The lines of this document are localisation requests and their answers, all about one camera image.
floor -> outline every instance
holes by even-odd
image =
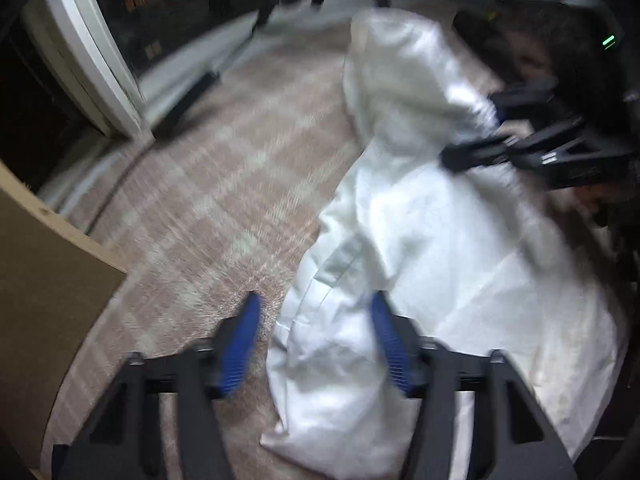
[[[496,86],[450,32],[453,4],[431,0],[414,10],[442,23],[472,83],[481,91]],[[318,478],[258,439],[276,422],[265,370],[270,329],[316,238],[318,212],[360,153],[342,97],[349,42],[345,18],[231,70],[188,112],[180,137],[154,148],[116,194],[93,237],[120,255],[129,275],[60,389],[43,470],[52,445],[71,442],[124,355],[178,351],[233,312],[245,291],[257,290],[264,313],[255,356],[240,390],[216,403],[230,460],[240,480]],[[92,181],[75,224],[87,222],[136,150]],[[172,399],[164,397],[166,458],[171,478],[179,478]]]

white door frame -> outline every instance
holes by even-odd
[[[97,9],[95,0],[31,0],[22,15],[52,72],[95,126],[138,137],[147,130],[142,96]]]

blue gripper pad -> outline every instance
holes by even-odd
[[[377,292],[371,300],[371,319],[392,381],[406,397],[422,397],[428,367],[411,320],[393,314],[383,292]]]
[[[260,325],[260,296],[250,292],[235,317],[223,319],[212,338],[216,367],[212,376],[217,398],[231,395],[242,382]]]

fabric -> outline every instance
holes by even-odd
[[[588,266],[513,168],[453,176],[437,156],[486,136],[494,110],[440,26],[397,10],[351,25],[344,93],[366,148],[320,214],[267,357],[279,423],[262,444],[338,479],[399,470],[416,401],[387,377],[369,301],[456,351],[510,352],[569,453],[615,379],[623,333]],[[466,476],[472,401],[460,395],[452,478]]]
[[[344,111],[349,25],[299,33],[225,73],[188,111],[176,141],[153,149],[98,222],[93,238],[128,277],[92,327],[60,388],[42,453],[69,444],[131,351],[158,356],[206,336],[247,290],[263,298],[255,354],[240,389],[216,403],[238,480],[318,478],[259,444],[276,416],[265,372],[268,336],[318,212],[360,155]],[[139,151],[109,155],[70,220],[85,227]],[[172,397],[163,425],[170,478],[178,471]]]

pink patterned rug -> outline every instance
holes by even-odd
[[[450,32],[455,7],[435,0],[419,10],[442,23],[469,80],[481,91],[495,88],[492,74]],[[154,148],[117,192],[93,237],[121,256],[129,275],[62,384],[43,471],[52,445],[72,441],[123,356],[178,351],[232,313],[245,291],[257,290],[264,299],[257,351],[240,390],[216,403],[232,466],[239,480],[318,478],[258,439],[276,423],[265,372],[271,327],[314,242],[318,212],[360,154],[342,96],[349,43],[349,23],[342,23],[232,70],[188,112],[182,135]],[[87,225],[139,149],[129,148],[89,190],[74,224]],[[171,478],[179,478],[165,397],[166,458]]]

